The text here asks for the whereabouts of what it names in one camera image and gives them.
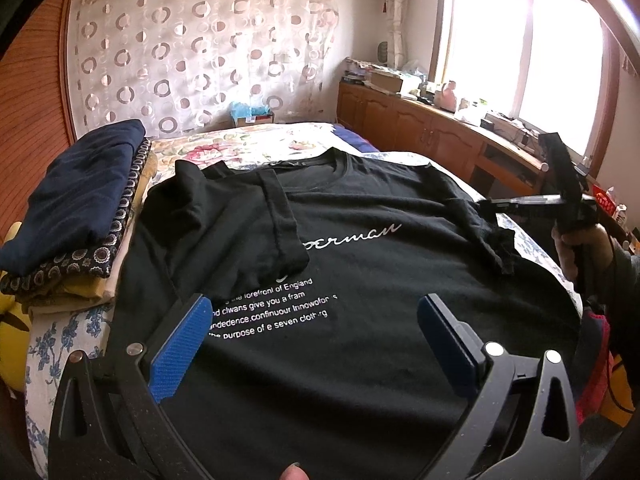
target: red fabric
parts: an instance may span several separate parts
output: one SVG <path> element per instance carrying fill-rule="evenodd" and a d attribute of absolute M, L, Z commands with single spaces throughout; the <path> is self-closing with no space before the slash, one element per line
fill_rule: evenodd
<path fill-rule="evenodd" d="M 607 393 L 607 368 L 609 367 L 609 373 L 613 367 L 613 357 L 609 353 L 609 332 L 610 327 L 607 319 L 604 316 L 598 316 L 593 312 L 587 312 L 587 316 L 591 316 L 594 319 L 599 319 L 602 323 L 602 340 L 600 342 L 600 353 L 593 372 L 589 378 L 582 395 L 575 403 L 575 413 L 578 417 L 578 424 L 582 424 L 584 419 L 597 413 L 600 409 L 600 405 L 604 400 L 604 396 Z"/>

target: folded clothes stack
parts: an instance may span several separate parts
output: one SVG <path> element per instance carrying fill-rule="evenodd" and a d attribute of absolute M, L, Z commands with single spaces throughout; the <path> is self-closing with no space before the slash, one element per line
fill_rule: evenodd
<path fill-rule="evenodd" d="M 111 301 L 158 159 L 139 120 L 89 132 L 60 154 L 29 198 L 15 238 L 0 248 L 0 292 L 27 312 Z"/>

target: floral bedsheet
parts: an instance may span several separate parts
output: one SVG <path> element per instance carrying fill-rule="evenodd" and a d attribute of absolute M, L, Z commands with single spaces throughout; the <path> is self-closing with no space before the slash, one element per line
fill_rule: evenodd
<path fill-rule="evenodd" d="M 325 123 L 261 124 L 221 132 L 195 134 L 178 139 L 155 140 L 158 173 L 151 185 L 174 172 L 178 159 L 191 160 L 203 168 L 224 160 L 230 168 L 249 169 L 274 160 L 311 158 L 336 147 L 355 155 L 420 166 L 429 164 L 424 156 L 407 152 L 361 154 L 336 137 L 333 127 Z M 449 174 L 474 200 L 481 195 L 471 186 Z M 548 269 L 565 286 L 577 310 L 582 313 L 580 297 L 564 279 L 553 260 L 510 218 L 498 217 L 501 226 L 516 233 L 516 248 L 522 256 Z M 47 453 L 53 405 L 66 359 L 74 350 L 84 350 L 90 358 L 103 354 L 109 336 L 113 305 L 107 304 L 84 312 L 36 315 L 33 318 L 26 367 L 26 420 L 33 462 L 38 473 L 47 477 Z"/>

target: black cable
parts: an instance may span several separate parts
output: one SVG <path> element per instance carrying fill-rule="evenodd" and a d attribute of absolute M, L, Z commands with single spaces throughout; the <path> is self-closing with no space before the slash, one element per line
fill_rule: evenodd
<path fill-rule="evenodd" d="M 613 267 L 612 267 L 612 287 L 611 287 L 611 304 L 614 305 L 615 302 L 615 297 L 616 297 L 616 275 L 618 274 L 618 264 L 616 263 L 616 251 L 613 247 L 613 240 L 611 238 L 611 236 L 609 236 L 609 233 L 607 233 L 607 238 L 609 239 L 609 245 L 611 246 L 611 255 L 613 256 Z M 607 343 L 607 354 L 609 354 L 610 349 L 609 349 L 609 343 Z M 621 410 L 622 412 L 625 413 L 629 413 L 631 415 L 633 415 L 635 413 L 636 410 L 630 410 L 628 408 L 625 408 L 624 406 L 622 406 L 622 404 L 620 404 L 618 402 L 618 400 L 616 399 L 615 394 L 613 393 L 613 388 L 611 387 L 611 374 L 609 371 L 609 359 L 607 359 L 607 363 L 605 365 L 606 369 L 607 369 L 607 389 L 609 390 L 609 397 L 611 397 L 612 402 L 616 405 L 616 407 Z"/>

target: red package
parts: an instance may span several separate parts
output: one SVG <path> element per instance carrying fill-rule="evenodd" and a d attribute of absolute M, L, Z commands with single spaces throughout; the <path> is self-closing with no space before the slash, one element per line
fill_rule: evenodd
<path fill-rule="evenodd" d="M 603 189 L 599 188 L 595 184 L 593 185 L 593 197 L 596 199 L 596 202 L 600 205 L 601 208 L 606 211 L 609 216 L 613 216 L 613 213 L 616 212 L 616 204 L 607 196 L 607 192 Z"/>

